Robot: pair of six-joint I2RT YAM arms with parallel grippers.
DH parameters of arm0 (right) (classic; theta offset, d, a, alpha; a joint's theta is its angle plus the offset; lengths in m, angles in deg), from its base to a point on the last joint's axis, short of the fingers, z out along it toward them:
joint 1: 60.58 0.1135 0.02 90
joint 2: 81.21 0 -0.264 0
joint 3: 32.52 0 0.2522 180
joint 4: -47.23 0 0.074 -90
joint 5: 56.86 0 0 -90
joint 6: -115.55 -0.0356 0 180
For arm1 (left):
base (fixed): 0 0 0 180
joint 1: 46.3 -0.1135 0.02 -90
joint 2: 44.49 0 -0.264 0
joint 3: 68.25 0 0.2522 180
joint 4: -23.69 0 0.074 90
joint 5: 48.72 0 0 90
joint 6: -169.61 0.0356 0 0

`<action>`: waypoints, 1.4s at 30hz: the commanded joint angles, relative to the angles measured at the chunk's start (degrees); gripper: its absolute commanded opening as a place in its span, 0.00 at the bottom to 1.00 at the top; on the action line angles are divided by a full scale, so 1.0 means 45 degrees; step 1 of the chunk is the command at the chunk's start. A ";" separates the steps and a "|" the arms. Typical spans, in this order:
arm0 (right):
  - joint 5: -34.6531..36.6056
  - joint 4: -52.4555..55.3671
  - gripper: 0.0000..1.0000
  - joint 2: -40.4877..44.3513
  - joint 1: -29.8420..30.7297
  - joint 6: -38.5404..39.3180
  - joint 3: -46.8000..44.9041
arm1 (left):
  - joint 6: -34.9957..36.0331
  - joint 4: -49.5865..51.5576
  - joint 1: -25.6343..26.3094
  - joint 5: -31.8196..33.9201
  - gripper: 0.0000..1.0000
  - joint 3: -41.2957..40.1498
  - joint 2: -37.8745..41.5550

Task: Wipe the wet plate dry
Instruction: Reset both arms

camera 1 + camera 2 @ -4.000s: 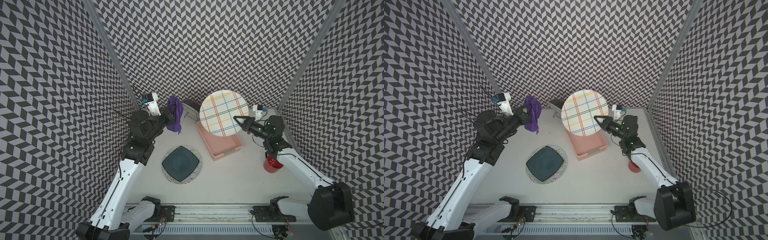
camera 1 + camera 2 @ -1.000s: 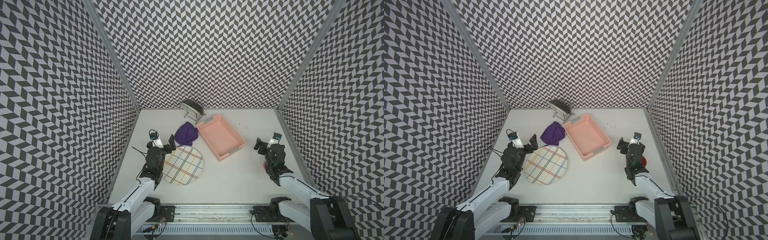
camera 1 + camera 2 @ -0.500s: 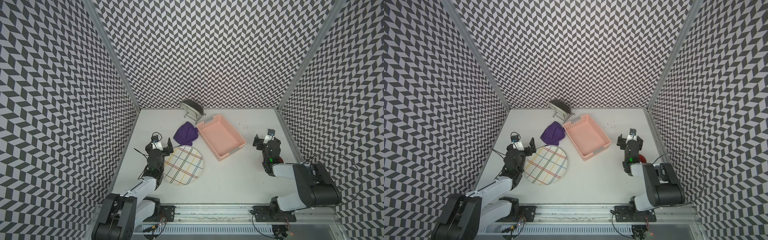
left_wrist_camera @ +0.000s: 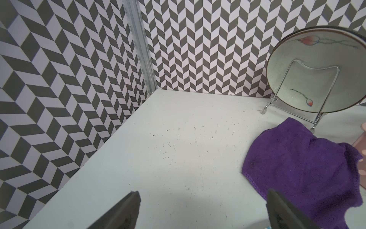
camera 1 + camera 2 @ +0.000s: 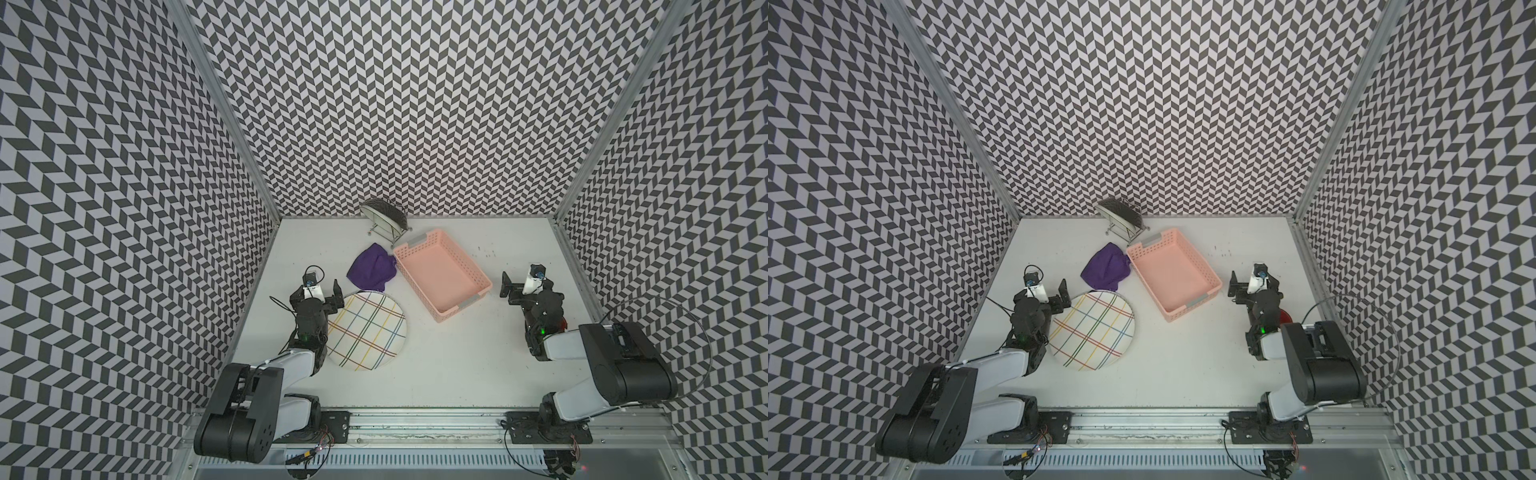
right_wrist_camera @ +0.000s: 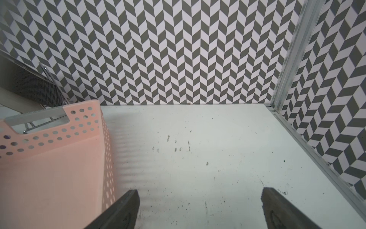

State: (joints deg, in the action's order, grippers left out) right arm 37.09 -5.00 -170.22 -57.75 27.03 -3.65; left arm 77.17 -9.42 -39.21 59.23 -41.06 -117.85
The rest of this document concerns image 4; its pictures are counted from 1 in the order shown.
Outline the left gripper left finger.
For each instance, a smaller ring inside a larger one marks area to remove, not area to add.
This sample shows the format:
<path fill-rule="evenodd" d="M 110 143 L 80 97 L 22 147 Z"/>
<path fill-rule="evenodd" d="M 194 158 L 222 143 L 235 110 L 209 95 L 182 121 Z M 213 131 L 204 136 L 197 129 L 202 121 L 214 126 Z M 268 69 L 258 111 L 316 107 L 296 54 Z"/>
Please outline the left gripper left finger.
<path fill-rule="evenodd" d="M 136 227 L 141 197 L 132 191 L 116 203 L 88 229 L 134 229 Z"/>

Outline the purple cloth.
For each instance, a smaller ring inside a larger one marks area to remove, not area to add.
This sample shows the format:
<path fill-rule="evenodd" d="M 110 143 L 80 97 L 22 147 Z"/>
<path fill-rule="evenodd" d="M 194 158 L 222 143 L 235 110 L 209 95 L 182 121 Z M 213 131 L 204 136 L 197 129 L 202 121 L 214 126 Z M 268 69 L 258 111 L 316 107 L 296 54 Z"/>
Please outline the purple cloth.
<path fill-rule="evenodd" d="M 287 118 L 250 146 L 242 174 L 263 198 L 274 189 L 322 229 L 347 228 L 345 214 L 362 205 L 353 146 L 314 136 Z"/>

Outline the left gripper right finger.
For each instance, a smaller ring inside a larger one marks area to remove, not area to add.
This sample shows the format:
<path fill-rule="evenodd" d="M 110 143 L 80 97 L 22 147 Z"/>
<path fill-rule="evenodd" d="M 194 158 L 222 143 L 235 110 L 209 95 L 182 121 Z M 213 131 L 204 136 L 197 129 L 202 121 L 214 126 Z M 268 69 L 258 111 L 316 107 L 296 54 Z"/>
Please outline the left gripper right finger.
<path fill-rule="evenodd" d="M 271 229 L 320 229 L 302 211 L 274 189 L 268 191 L 266 207 Z"/>

